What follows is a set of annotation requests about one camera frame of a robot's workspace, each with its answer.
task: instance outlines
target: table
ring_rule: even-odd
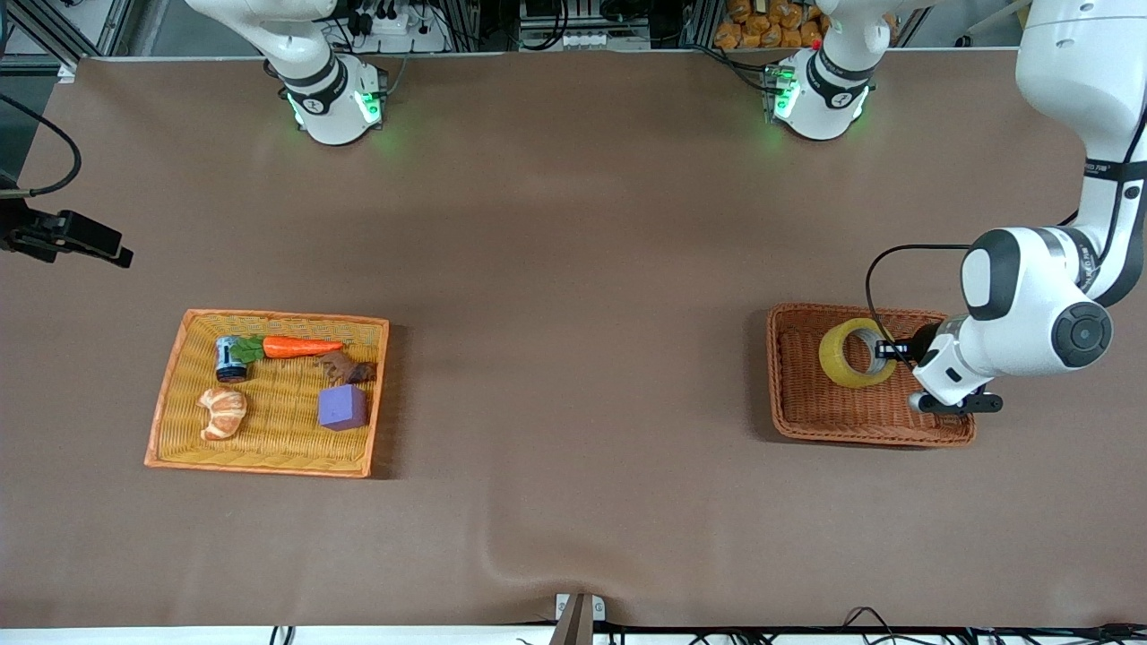
[[[84,171],[36,204],[136,261],[0,258],[0,622],[501,623],[571,589],[634,624],[1142,620],[1147,290],[1100,364],[998,381],[968,449],[770,422],[770,306],[1075,208],[1082,146],[1013,65],[896,52],[811,142],[697,54],[415,60],[323,148],[258,62],[85,62],[47,110]],[[24,184],[67,160],[41,132]],[[898,255],[879,304],[959,310],[959,254]],[[379,479],[146,469],[188,308],[391,319]]]

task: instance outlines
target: blue can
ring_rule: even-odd
[[[241,383],[247,380],[247,364],[231,356],[240,336],[219,336],[216,339],[216,379],[220,383]]]

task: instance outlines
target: purple block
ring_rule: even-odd
[[[366,425],[366,393],[354,386],[340,386],[319,393],[319,425],[331,430],[349,430]]]

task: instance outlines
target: robot logo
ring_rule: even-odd
[[[327,106],[323,106],[322,101],[320,101],[318,99],[304,99],[303,100],[303,109],[306,110],[306,111],[309,111],[309,112],[311,112],[311,114],[313,114],[313,115],[321,115],[323,111],[326,111],[326,108],[327,108]]]

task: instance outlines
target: brown basket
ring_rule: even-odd
[[[366,391],[369,421],[334,432],[318,420],[319,391],[330,387],[314,358],[259,360],[251,379],[231,387],[247,395],[248,413],[234,437],[204,441],[206,410],[196,402],[216,382],[216,339],[271,335],[342,341],[353,360],[377,362]],[[327,477],[370,474],[382,401],[390,322],[356,316],[273,311],[190,310],[184,316],[155,406],[143,463],[158,468],[278,473]]]
[[[939,322],[935,311],[881,309],[880,317],[894,337],[911,336],[927,322]],[[907,397],[920,384],[903,365],[879,386],[850,389],[837,386],[820,368],[820,339],[851,318],[867,317],[860,306],[781,303],[768,312],[768,398],[773,423],[787,437],[810,441],[876,443],[887,445],[954,446],[976,437],[972,414],[920,414]],[[863,368],[867,350],[856,337],[845,343],[845,356]]]

